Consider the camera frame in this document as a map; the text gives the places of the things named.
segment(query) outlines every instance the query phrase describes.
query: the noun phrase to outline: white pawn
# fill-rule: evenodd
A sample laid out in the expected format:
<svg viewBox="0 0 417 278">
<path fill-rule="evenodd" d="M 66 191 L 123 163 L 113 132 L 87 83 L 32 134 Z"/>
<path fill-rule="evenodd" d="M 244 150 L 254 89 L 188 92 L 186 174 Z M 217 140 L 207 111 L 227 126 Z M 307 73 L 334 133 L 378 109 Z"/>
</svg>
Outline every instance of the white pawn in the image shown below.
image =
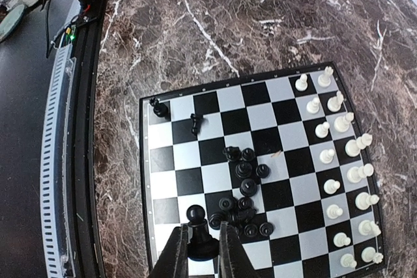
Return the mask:
<svg viewBox="0 0 417 278">
<path fill-rule="evenodd" d="M 322 163 L 324 164 L 329 164 L 333 161 L 333 157 L 336 154 L 336 152 L 333 149 L 324 149 L 321 153 L 320 153 L 320 161 L 322 161 Z"/>
<path fill-rule="evenodd" d="M 327 108 L 331 110 L 331 112 L 337 112 L 341 108 L 341 104 L 343 103 L 344 98 L 340 91 L 336 93 L 334 97 L 331 97 L 327 101 Z"/>
<path fill-rule="evenodd" d="M 314 97 L 312 101 L 307 103 L 307 112 L 311 114 L 316 114 L 320 110 L 320 99 L 319 97 Z"/>
<path fill-rule="evenodd" d="M 356 140 L 351 139 L 347 142 L 345 146 L 345 151 L 348 156 L 355 157 L 358 156 L 360 151 L 365 149 L 367 146 L 370 146 L 372 143 L 372 135 L 365 133 L 361 137 L 358 137 Z"/>
<path fill-rule="evenodd" d="M 359 183 L 362 179 L 370 177 L 373 174 L 373 166 L 368 163 L 361 167 L 354 166 L 347 171 L 347 180 L 352 184 Z"/>
<path fill-rule="evenodd" d="M 377 195 L 370 195 L 367 192 L 361 192 L 356 196 L 354 203 L 359 210 L 367 210 L 371 205 L 377 204 L 379 197 Z"/>
<path fill-rule="evenodd" d="M 324 122 L 323 124 L 319 124 L 315 128 L 315 135 L 318 138 L 326 138 L 328 135 L 328 130 L 330 129 L 330 124 L 328 122 Z"/>
<path fill-rule="evenodd" d="M 327 217 L 330 219 L 336 219 L 339 216 L 343 215 L 343 209 L 341 209 L 338 205 L 336 204 L 331 204 L 329 205 L 329 207 L 326 210 L 326 214 Z"/>
<path fill-rule="evenodd" d="M 344 247 L 351 244 L 352 240 L 346 236 L 344 232 L 339 232 L 333 238 L 333 243 L 336 247 Z"/>
<path fill-rule="evenodd" d="M 354 114 L 352 112 L 346 113 L 346 115 L 336 118 L 336 120 L 334 120 L 334 129 L 337 130 L 339 133 L 347 132 L 347 130 L 351 126 L 353 118 Z"/>
<path fill-rule="evenodd" d="M 329 179 L 324 183 L 324 191 L 328 195 L 332 195 L 340 188 L 340 182 L 334 179 Z"/>
<path fill-rule="evenodd" d="M 331 66 L 326 66 L 326 68 L 324 69 L 324 73 L 319 76 L 317 82 L 321 87 L 329 87 L 331 83 L 330 76 L 332 75 L 333 68 Z"/>
<path fill-rule="evenodd" d="M 346 253 L 340 258 L 340 264 L 343 267 L 350 267 L 350 268 L 355 268 L 356 265 L 358 265 L 357 261 L 354 260 L 353 255 L 351 255 L 350 253 Z"/>
<path fill-rule="evenodd" d="M 300 78 L 295 81 L 295 88 L 298 91 L 305 91 L 307 89 L 307 75 L 301 74 Z"/>
<path fill-rule="evenodd" d="M 375 224 L 374 221 L 370 221 L 368 219 L 365 219 L 364 221 L 360 222 L 358 230 L 362 236 L 368 236 L 368 235 L 379 236 L 381 234 L 381 230 L 379 226 Z"/>
<path fill-rule="evenodd" d="M 382 253 L 377 253 L 373 247 L 367 247 L 362 251 L 361 257 L 364 262 L 374 262 L 379 264 L 382 262 L 384 255 L 382 255 Z"/>
</svg>

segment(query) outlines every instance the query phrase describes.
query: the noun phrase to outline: dark floor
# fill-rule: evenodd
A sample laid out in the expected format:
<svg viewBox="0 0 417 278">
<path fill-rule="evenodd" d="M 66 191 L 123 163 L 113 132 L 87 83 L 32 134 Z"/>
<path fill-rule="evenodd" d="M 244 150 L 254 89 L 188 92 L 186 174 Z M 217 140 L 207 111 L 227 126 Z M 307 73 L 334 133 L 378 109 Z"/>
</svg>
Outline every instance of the dark floor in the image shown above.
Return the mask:
<svg viewBox="0 0 417 278">
<path fill-rule="evenodd" d="M 53 0 L 50 36 L 72 0 Z M 0 44 L 0 277 L 46 277 L 39 208 L 40 148 L 55 53 L 45 59 L 45 11 Z"/>
</svg>

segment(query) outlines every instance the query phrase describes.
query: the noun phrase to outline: marble table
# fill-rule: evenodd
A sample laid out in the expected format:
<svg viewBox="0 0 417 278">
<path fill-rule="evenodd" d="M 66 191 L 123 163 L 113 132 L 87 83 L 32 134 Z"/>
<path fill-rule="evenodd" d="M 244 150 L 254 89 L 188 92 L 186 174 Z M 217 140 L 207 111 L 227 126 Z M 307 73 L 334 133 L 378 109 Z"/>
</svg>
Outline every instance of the marble table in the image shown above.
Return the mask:
<svg viewBox="0 0 417 278">
<path fill-rule="evenodd" d="M 352 95 L 384 210 L 388 266 L 417 275 L 417 7 L 411 0 L 109 0 L 94 116 L 96 205 L 108 278 L 148 271 L 141 97 L 334 61 Z"/>
</svg>

